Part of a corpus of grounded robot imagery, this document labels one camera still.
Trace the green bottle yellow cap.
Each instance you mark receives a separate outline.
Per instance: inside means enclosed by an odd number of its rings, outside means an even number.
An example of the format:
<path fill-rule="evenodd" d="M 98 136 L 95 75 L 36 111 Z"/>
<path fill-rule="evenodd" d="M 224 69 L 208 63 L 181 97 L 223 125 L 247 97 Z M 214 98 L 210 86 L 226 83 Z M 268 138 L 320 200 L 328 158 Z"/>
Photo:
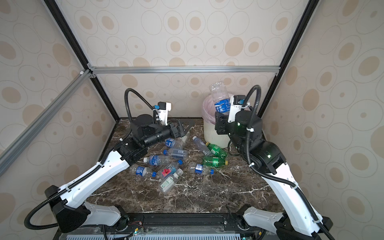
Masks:
<path fill-rule="evenodd" d="M 214 168 L 220 168 L 223 166 L 227 166 L 229 164 L 228 160 L 220 158 L 220 157 L 203 157 L 203 165 L 214 167 Z"/>

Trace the white waste bin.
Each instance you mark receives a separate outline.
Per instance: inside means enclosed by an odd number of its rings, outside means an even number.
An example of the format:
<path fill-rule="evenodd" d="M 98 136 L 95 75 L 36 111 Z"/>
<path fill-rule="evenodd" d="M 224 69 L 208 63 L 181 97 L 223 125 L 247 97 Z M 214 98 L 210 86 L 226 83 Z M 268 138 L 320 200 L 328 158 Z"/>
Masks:
<path fill-rule="evenodd" d="M 205 142 L 217 145 L 221 149 L 224 149 L 228 146 L 230 138 L 227 135 L 218 135 L 214 124 L 204 120 L 203 129 Z"/>

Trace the crushed bottle blue label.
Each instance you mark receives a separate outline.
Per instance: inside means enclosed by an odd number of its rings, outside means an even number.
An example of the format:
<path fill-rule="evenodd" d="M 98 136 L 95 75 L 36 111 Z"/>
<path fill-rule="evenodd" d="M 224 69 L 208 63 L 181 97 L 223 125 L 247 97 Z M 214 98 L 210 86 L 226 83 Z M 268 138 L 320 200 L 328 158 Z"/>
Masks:
<path fill-rule="evenodd" d="M 129 172 L 135 176 L 143 177 L 143 178 L 156 178 L 157 173 L 154 172 L 149 167 L 142 167 L 137 164 L 134 164 L 129 167 Z"/>

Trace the aluminium rail left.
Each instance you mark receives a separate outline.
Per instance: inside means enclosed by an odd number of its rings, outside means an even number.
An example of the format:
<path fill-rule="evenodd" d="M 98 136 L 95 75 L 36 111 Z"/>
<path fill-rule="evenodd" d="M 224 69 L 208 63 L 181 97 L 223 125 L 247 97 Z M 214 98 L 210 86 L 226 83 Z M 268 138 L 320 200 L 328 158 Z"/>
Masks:
<path fill-rule="evenodd" d="M 1 155 L 1 175 L 3 175 L 32 140 L 59 112 L 68 99 L 77 91 L 83 82 L 90 78 L 91 71 L 83 70 L 40 115 L 13 141 Z"/>

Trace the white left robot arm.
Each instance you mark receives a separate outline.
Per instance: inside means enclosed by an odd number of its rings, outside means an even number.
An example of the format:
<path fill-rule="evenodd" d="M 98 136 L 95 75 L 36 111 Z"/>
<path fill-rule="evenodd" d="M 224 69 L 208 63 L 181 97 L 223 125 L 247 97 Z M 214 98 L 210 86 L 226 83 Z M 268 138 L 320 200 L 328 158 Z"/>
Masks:
<path fill-rule="evenodd" d="M 127 136 L 120 139 L 105 159 L 66 185 L 46 190 L 49 197 L 65 191 L 50 204 L 60 231 L 70 233 L 88 225 L 123 227 L 128 216 L 122 207 L 93 205 L 87 198 L 118 173 L 133 169 L 133 165 L 148 153 L 149 147 L 168 138 L 184 137 L 193 125 L 194 122 L 181 120 L 156 124 L 150 115 L 133 119 Z"/>

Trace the horizontal aluminium rail back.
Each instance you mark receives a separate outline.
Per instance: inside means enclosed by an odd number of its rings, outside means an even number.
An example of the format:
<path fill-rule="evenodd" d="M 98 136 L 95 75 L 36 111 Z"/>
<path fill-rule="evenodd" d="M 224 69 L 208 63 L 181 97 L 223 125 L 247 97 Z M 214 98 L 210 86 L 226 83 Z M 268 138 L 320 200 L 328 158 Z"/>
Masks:
<path fill-rule="evenodd" d="M 279 66 L 92 67 L 95 74 L 278 73 Z"/>

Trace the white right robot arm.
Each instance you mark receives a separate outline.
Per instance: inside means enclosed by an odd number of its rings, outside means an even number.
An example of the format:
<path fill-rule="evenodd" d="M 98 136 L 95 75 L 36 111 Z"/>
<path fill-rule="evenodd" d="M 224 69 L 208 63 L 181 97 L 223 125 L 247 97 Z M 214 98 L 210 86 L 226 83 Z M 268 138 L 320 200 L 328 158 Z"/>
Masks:
<path fill-rule="evenodd" d="M 251 111 L 239 111 L 234 120 L 216 112 L 215 118 L 217 133 L 229 136 L 240 156 L 268 183 L 284 208 L 282 213 L 272 213 L 248 207 L 243 214 L 247 225 L 272 232 L 281 240 L 319 240 L 320 234 L 332 240 L 333 222 L 313 208 L 281 150 L 263 138 L 262 119 Z"/>

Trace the clear bottle pale blue label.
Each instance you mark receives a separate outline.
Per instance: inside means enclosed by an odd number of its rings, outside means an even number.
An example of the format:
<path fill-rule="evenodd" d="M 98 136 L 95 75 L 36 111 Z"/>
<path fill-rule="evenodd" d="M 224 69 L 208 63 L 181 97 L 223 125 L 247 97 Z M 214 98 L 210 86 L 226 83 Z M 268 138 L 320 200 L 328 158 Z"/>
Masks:
<path fill-rule="evenodd" d="M 180 159 L 180 160 L 183 160 L 188 157 L 187 150 L 175 149 L 175 148 L 163 150 L 163 154 L 166 156 L 171 156 L 172 158 L 175 158 L 175 159 Z"/>

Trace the pink bin liner bag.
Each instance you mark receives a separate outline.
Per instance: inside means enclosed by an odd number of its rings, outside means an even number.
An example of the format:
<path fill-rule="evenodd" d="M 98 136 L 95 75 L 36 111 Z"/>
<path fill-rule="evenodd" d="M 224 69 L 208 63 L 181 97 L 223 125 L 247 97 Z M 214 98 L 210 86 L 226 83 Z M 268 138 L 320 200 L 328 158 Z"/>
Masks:
<path fill-rule="evenodd" d="M 206 122 L 216 124 L 216 107 L 211 95 L 208 95 L 202 105 L 202 117 Z"/>

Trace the square clear bottle white cap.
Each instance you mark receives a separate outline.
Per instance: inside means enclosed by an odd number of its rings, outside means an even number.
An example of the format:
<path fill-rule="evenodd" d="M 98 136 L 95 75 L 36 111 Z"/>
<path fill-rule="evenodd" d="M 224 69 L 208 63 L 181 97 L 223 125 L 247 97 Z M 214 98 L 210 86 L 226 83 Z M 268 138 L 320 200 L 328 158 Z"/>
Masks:
<path fill-rule="evenodd" d="M 177 169 L 175 173 L 167 176 L 159 185 L 160 192 L 168 193 L 177 183 L 179 178 L 184 174 L 183 170 Z"/>

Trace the clear bottle blue label front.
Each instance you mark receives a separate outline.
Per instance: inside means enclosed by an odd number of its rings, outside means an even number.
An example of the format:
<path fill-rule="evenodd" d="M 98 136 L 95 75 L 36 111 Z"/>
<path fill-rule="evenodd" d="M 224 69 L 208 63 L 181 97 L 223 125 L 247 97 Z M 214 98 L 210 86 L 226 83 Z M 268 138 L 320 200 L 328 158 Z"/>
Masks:
<path fill-rule="evenodd" d="M 230 96 L 226 85 L 222 82 L 216 82 L 209 87 L 216 112 L 228 115 L 230 112 Z"/>

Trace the green bottle upper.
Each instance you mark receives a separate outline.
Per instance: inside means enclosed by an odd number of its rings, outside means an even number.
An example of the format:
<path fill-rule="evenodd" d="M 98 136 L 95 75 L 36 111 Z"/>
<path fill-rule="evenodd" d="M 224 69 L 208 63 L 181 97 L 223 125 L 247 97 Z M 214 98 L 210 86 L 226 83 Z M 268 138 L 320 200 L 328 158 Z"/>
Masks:
<path fill-rule="evenodd" d="M 228 156 L 227 152 L 221 149 L 219 146 L 209 142 L 206 143 L 206 146 L 214 156 L 219 157 L 221 159 L 227 158 Z"/>

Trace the small crushed bottle blue cap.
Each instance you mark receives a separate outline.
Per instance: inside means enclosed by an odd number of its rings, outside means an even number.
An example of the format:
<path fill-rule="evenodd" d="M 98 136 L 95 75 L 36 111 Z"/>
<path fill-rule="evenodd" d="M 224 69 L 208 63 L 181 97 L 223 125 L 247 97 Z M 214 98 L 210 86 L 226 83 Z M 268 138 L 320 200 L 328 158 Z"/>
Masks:
<path fill-rule="evenodd" d="M 195 162 L 190 162 L 187 167 L 189 173 L 197 174 L 199 176 L 213 175 L 215 170 L 209 166 L 204 166 Z"/>

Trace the clear bottle purple tint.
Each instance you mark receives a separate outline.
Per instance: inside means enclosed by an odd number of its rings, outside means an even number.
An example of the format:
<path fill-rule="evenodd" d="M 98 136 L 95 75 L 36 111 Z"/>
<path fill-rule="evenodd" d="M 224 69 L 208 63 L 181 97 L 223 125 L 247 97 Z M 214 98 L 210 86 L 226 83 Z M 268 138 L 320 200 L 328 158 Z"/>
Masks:
<path fill-rule="evenodd" d="M 209 150 L 209 148 L 206 146 L 206 144 L 197 136 L 193 136 L 193 142 L 196 146 L 196 148 L 202 152 L 205 156 L 211 157 L 213 156 L 213 153 Z"/>

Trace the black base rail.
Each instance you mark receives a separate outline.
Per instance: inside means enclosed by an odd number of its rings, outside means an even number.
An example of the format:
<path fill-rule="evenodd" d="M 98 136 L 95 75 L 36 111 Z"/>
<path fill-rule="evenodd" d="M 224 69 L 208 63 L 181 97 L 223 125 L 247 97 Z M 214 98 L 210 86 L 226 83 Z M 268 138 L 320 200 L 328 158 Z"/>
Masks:
<path fill-rule="evenodd" d="M 310 240 L 294 229 L 286 213 L 245 207 L 236 213 L 128 214 L 115 225 L 86 225 L 58 230 L 55 240 L 261 240 L 271 233 L 280 240 Z"/>

